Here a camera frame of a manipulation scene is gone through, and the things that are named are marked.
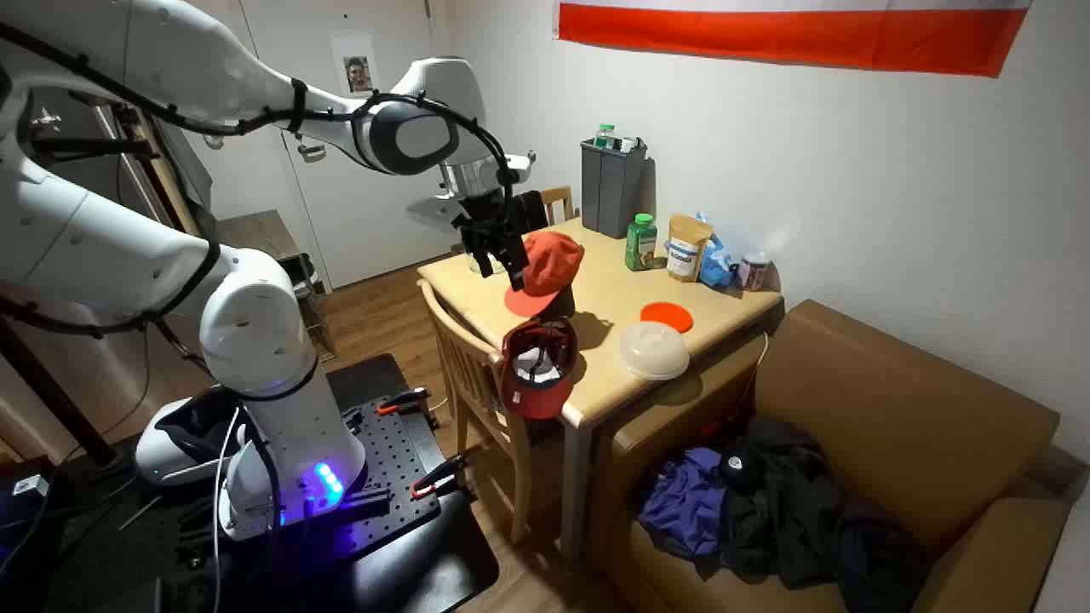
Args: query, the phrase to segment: dark clothing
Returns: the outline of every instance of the dark clothing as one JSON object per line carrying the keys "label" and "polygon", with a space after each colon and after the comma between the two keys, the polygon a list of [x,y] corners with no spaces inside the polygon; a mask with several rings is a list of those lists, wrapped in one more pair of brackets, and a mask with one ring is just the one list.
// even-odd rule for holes
{"label": "dark clothing", "polygon": [[790,590],[836,583],[851,613],[905,613],[927,575],[894,521],[844,502],[810,435],[763,414],[718,452],[694,446],[667,464],[641,521],[658,548],[691,557],[702,575],[779,575]]}

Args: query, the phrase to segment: wooden table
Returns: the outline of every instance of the wooden table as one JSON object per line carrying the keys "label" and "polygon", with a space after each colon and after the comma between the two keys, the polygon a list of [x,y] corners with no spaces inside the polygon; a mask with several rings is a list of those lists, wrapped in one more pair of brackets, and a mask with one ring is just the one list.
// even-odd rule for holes
{"label": "wooden table", "polygon": [[[587,247],[573,281],[573,328],[587,371],[562,410],[562,550],[565,561],[574,565],[583,556],[593,432],[658,385],[638,377],[621,357],[622,332],[641,320],[641,305],[654,298],[683,304],[694,317],[683,343],[691,363],[698,363],[698,357],[727,347],[741,329],[774,320],[779,314],[779,292],[727,296],[702,281],[676,281],[664,268],[630,271],[622,267],[622,243],[583,228],[579,219],[553,226],[553,231],[565,231]],[[522,317],[504,305],[508,276],[499,267],[492,267],[489,279],[481,279],[471,255],[449,255],[423,267],[419,276],[492,347],[522,322]]]}

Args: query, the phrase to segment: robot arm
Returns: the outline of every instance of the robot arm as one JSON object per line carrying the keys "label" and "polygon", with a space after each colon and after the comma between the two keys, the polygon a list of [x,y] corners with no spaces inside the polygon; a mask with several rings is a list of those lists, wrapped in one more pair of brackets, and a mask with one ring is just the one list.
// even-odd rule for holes
{"label": "robot arm", "polygon": [[[204,363],[252,424],[218,494],[232,537],[327,513],[364,467],[299,322],[294,286],[261,253],[162,228],[25,155],[17,118],[34,89],[122,97],[211,136],[282,126],[381,175],[441,166],[445,196],[464,196],[472,211],[492,204],[492,213],[464,219],[476,261],[492,253],[512,281],[524,267],[515,211],[504,204],[526,163],[515,166],[484,131],[465,61],[415,61],[391,93],[360,101],[271,71],[228,26],[179,0],[2,0],[0,288],[84,304],[98,317],[122,317],[114,328],[159,317],[179,298],[196,305]],[[162,479],[159,452],[149,429],[136,460]]]}

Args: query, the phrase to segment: orange lid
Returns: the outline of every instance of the orange lid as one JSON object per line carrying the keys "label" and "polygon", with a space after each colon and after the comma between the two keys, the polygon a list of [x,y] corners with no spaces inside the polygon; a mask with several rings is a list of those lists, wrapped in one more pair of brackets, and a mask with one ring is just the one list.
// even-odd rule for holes
{"label": "orange lid", "polygon": [[667,322],[667,328],[675,328],[676,332],[688,332],[688,329],[691,329],[691,314],[688,314],[682,304],[647,304],[647,305],[641,309],[641,320]]}

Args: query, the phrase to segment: blue clothing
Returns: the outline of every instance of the blue clothing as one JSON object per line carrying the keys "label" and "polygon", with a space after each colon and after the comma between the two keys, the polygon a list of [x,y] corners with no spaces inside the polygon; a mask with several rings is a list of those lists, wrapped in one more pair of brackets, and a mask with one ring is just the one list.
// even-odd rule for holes
{"label": "blue clothing", "polygon": [[721,532],[721,455],[707,446],[683,449],[658,477],[641,508],[641,525],[658,548],[682,557],[714,557]]}

